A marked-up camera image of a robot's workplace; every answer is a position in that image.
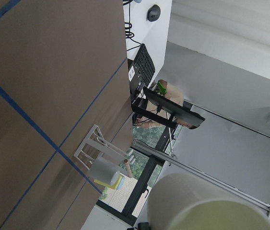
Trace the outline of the cream plastic cup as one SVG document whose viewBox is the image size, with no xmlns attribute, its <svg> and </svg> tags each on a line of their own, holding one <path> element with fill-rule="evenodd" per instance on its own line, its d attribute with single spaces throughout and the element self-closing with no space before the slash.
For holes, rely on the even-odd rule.
<svg viewBox="0 0 270 230">
<path fill-rule="evenodd" d="M 253 205 L 189 173 L 160 179 L 148 198 L 153 230 L 270 230 Z"/>
</svg>

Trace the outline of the black monitor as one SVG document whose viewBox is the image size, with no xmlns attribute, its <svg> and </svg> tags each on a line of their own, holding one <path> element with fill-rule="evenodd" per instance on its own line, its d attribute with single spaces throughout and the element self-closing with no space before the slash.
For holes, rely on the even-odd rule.
<svg viewBox="0 0 270 230">
<path fill-rule="evenodd" d="M 171 100 L 157 94 L 156 92 L 148 89 L 147 87 L 143 87 L 143 92 L 146 98 L 151 101 L 154 105 L 157 106 L 157 111 L 159 112 L 161 109 L 168 112 L 170 115 L 169 119 L 161 117 L 160 115 L 154 114 L 148 110 L 140 108 L 135 103 L 131 105 L 133 112 L 144 116 L 148 119 L 151 119 L 155 122 L 158 122 L 166 127 L 175 128 L 176 123 L 173 122 L 173 118 L 180 118 L 184 121 L 191 123 L 192 125 L 198 127 L 205 120 L 204 117 L 200 115 L 195 115 L 194 112 L 188 111 L 185 107 L 182 107 Z"/>
</svg>

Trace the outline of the seated person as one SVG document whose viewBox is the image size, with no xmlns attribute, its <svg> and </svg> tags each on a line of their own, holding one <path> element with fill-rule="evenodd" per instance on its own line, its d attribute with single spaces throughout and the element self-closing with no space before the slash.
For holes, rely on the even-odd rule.
<svg viewBox="0 0 270 230">
<path fill-rule="evenodd" d="M 172 102 L 182 106 L 184 102 L 184 95 L 183 93 L 176 87 L 171 85 L 165 80 L 159 80 L 157 82 L 156 91 L 158 94 L 162 94 L 166 99 L 171 100 Z M 152 113 L 157 112 L 157 106 L 154 105 L 150 100 L 148 99 L 142 99 L 140 102 L 140 108 L 145 109 L 147 111 L 150 111 Z M 183 127 L 187 127 L 188 129 L 196 129 L 197 127 L 183 119 L 177 118 L 176 122 L 180 124 Z M 141 115 L 135 115 L 133 125 L 140 126 L 143 128 L 153 128 L 153 127 L 161 127 L 162 124 L 152 120 L 148 119 Z"/>
</svg>

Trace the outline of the black computer mouse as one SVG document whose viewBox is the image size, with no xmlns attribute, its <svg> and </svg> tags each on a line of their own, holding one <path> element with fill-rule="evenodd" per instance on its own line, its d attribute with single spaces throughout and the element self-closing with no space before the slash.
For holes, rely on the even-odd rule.
<svg viewBox="0 0 270 230">
<path fill-rule="evenodd" d="M 159 19 L 161 15 L 161 8 L 155 4 L 147 11 L 147 20 L 150 22 L 155 22 Z"/>
</svg>

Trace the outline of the grey plastic cup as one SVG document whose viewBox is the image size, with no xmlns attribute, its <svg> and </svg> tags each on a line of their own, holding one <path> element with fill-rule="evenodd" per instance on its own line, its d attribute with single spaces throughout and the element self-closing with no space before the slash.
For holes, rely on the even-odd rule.
<svg viewBox="0 0 270 230">
<path fill-rule="evenodd" d="M 90 177 L 108 185 L 115 184 L 119 175 L 119 167 L 103 157 L 97 158 L 89 170 Z"/>
</svg>

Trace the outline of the black keyboard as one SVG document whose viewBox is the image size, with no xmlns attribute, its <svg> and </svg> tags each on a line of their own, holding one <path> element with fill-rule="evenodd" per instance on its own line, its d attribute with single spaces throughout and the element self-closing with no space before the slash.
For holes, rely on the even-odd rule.
<svg viewBox="0 0 270 230">
<path fill-rule="evenodd" d="M 141 44 L 135 56 L 134 64 L 138 73 L 142 75 L 142 81 L 148 86 L 155 73 L 155 67 L 145 44 Z"/>
</svg>

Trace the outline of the yellow plastic cup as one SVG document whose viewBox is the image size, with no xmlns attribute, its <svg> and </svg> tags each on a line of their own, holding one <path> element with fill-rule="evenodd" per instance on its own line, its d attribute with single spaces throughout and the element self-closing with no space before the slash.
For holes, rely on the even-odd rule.
<svg viewBox="0 0 270 230">
<path fill-rule="evenodd" d="M 121 178 L 122 178 L 122 175 L 119 176 L 119 178 L 117 179 L 117 181 L 113 185 L 109 185 L 109 184 L 103 183 L 103 182 L 101 182 L 99 180 L 96 180 L 96 179 L 94 179 L 94 182 L 97 183 L 97 184 L 103 185 L 105 187 L 108 187 L 110 189 L 117 190 L 117 187 L 118 187 L 118 185 L 119 185 L 119 183 L 121 181 Z"/>
</svg>

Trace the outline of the aluminium frame post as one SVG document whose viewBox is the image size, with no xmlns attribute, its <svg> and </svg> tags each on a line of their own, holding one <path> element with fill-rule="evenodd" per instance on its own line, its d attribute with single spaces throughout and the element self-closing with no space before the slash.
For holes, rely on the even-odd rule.
<svg viewBox="0 0 270 230">
<path fill-rule="evenodd" d="M 187 172 L 189 173 L 192 173 L 198 177 L 200 177 L 201 179 L 204 179 L 232 194 L 235 194 L 237 195 L 238 197 L 250 202 L 251 204 L 253 205 L 256 205 L 258 206 L 259 208 L 265 210 L 267 212 L 267 216 L 270 217 L 270 204 L 267 204 L 267 203 L 264 203 L 244 192 L 242 192 L 241 190 L 225 183 L 225 182 L 222 182 L 198 169 L 195 169 L 194 167 L 191 167 L 191 166 L 186 166 L 182 163 L 180 163 L 178 160 L 175 160 L 172 156 L 169 156 L 167 155 L 166 153 L 163 153 L 159 150 L 155 150 L 154 148 L 151 148 L 150 146 L 146 145 L 144 142 L 140 141 L 140 140 L 137 140 L 135 139 L 132 143 L 133 147 L 136 147 L 136 148 L 141 148 L 142 150 L 145 150 L 149 153 L 151 153 L 152 155 L 164 160 L 164 161 L 168 161 L 170 162 L 171 164 L 183 169 L 183 170 L 186 170 Z"/>
</svg>

